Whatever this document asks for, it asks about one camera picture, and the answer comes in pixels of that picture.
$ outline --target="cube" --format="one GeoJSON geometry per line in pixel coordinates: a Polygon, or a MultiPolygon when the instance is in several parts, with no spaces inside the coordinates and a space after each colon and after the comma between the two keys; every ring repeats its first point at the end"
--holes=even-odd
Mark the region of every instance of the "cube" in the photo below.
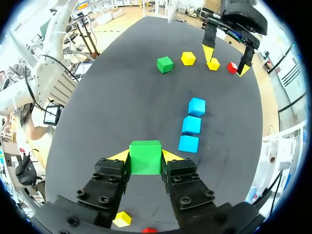
{"type": "Polygon", "coordinates": [[[201,119],[193,116],[187,116],[183,120],[182,133],[198,134],[200,133],[201,119]]]}
{"type": "Polygon", "coordinates": [[[158,230],[155,228],[146,228],[142,231],[142,233],[158,233],[158,230]]]}
{"type": "Polygon", "coordinates": [[[188,113],[193,116],[202,116],[206,111],[206,101],[199,98],[192,98],[189,102],[188,113]]]}
{"type": "Polygon", "coordinates": [[[115,223],[119,228],[126,227],[130,225],[131,217],[124,211],[119,212],[117,213],[116,218],[113,220],[113,223],[115,223]]]}
{"type": "Polygon", "coordinates": [[[159,140],[132,141],[129,145],[129,153],[132,174],[160,174],[161,144],[159,140]]]}
{"type": "Polygon", "coordinates": [[[192,66],[196,60],[196,57],[192,52],[183,52],[181,60],[184,66],[192,66]]]}
{"type": "Polygon", "coordinates": [[[195,136],[181,136],[178,150],[197,153],[199,138],[195,136]]]}
{"type": "Polygon", "coordinates": [[[157,68],[160,70],[161,73],[171,71],[173,66],[174,63],[168,56],[157,59],[157,68]]]}
{"type": "Polygon", "coordinates": [[[220,63],[216,58],[211,58],[211,61],[207,62],[207,66],[211,71],[216,71],[220,67],[220,63]]]}
{"type": "Polygon", "coordinates": [[[235,63],[233,62],[230,62],[228,64],[228,71],[231,73],[231,74],[235,74],[237,72],[237,66],[235,63]]]}

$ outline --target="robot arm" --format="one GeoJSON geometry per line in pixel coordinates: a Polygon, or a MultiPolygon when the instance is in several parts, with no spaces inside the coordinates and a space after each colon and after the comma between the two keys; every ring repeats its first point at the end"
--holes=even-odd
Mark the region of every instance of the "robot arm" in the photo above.
{"type": "Polygon", "coordinates": [[[254,49],[258,49],[260,42],[250,32],[267,34],[268,22],[250,3],[244,0],[221,0],[221,19],[208,16],[203,23],[205,36],[203,49],[206,61],[210,62],[215,49],[216,29],[218,26],[224,30],[238,32],[245,41],[246,50],[240,60],[237,74],[241,77],[252,65],[254,49]]]}
{"type": "MultiPolygon", "coordinates": [[[[63,60],[63,40],[68,19],[78,0],[59,0],[55,5],[58,11],[52,16],[47,28],[42,54],[63,60]]],[[[64,68],[51,58],[42,57],[37,60],[19,41],[15,33],[10,31],[8,38],[12,40],[16,50],[21,54],[35,79],[29,81],[35,99],[43,105],[51,93],[55,83],[64,73],[64,68]]],[[[6,116],[17,108],[32,102],[25,80],[9,86],[0,92],[0,115],[6,116]]]]}

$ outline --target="floor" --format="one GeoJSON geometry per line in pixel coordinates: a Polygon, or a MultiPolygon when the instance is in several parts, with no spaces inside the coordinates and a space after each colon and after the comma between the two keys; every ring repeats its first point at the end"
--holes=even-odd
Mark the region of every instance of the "floor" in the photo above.
{"type": "MultiPolygon", "coordinates": [[[[97,50],[100,53],[105,53],[105,49],[117,38],[119,37],[127,28],[140,20],[143,16],[143,11],[138,6],[132,7],[123,7],[124,15],[108,22],[105,25],[98,25],[93,28],[94,35],[97,38],[97,50]]],[[[146,15],[154,15],[154,13],[149,12],[153,7],[146,7],[145,13],[146,15]]],[[[164,9],[159,9],[160,15],[163,14],[164,9]]],[[[101,13],[97,13],[91,15],[93,18],[97,18],[101,15],[101,13]]],[[[188,24],[192,26],[200,28],[202,26],[202,21],[196,18],[189,17],[185,14],[177,13],[175,15],[176,19],[186,20],[188,24]]],[[[239,50],[240,52],[244,52],[245,46],[243,44],[238,43],[231,37],[227,36],[226,41],[231,41],[232,46],[239,50]]],[[[80,37],[77,38],[76,44],[83,44],[82,39],[80,37]]],[[[271,135],[279,131],[279,119],[278,119],[278,109],[274,96],[273,86],[271,85],[270,77],[267,74],[266,70],[263,68],[263,62],[260,60],[257,53],[255,53],[253,57],[253,71],[255,73],[255,77],[257,79],[261,102],[262,102],[262,115],[263,115],[263,136],[271,135]]],[[[39,118],[38,113],[33,113],[33,117],[39,118]]],[[[48,157],[49,148],[51,145],[51,138],[49,136],[44,136],[42,139],[37,141],[29,141],[33,148],[40,148],[40,153],[37,153],[37,157],[42,162],[45,167],[46,160],[48,157]]]]}

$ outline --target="yellow cube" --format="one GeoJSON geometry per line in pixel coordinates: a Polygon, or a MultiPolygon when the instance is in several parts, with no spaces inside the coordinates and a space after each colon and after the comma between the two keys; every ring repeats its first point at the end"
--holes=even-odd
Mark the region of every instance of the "yellow cube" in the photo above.
{"type": "Polygon", "coordinates": [[[210,70],[216,71],[218,70],[220,63],[216,58],[211,58],[211,61],[207,62],[207,66],[209,67],[210,70]]]}
{"type": "Polygon", "coordinates": [[[196,57],[192,52],[183,52],[181,60],[185,66],[192,66],[196,57]]]}
{"type": "Polygon", "coordinates": [[[128,216],[126,212],[119,212],[116,215],[116,218],[113,220],[113,223],[116,224],[117,227],[122,228],[129,226],[131,223],[131,217],[128,216]]]}

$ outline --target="person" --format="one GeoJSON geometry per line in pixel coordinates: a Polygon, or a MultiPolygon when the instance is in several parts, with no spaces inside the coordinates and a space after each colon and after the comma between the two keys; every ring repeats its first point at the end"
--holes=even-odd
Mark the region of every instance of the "person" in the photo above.
{"type": "MultiPolygon", "coordinates": [[[[34,79],[34,77],[31,76],[30,69],[25,63],[16,63],[13,66],[10,66],[7,70],[0,71],[0,92],[21,79],[24,79],[25,76],[27,77],[27,80],[34,79]]],[[[31,140],[38,140],[46,133],[52,136],[54,133],[54,128],[52,126],[35,127],[31,117],[33,109],[34,104],[27,103],[24,106],[17,108],[14,112],[14,115],[17,118],[17,121],[19,121],[22,129],[25,131],[26,136],[31,140]]],[[[2,125],[2,130],[6,133],[10,129],[10,116],[11,115],[7,115],[4,118],[4,124],[2,125]]]]}

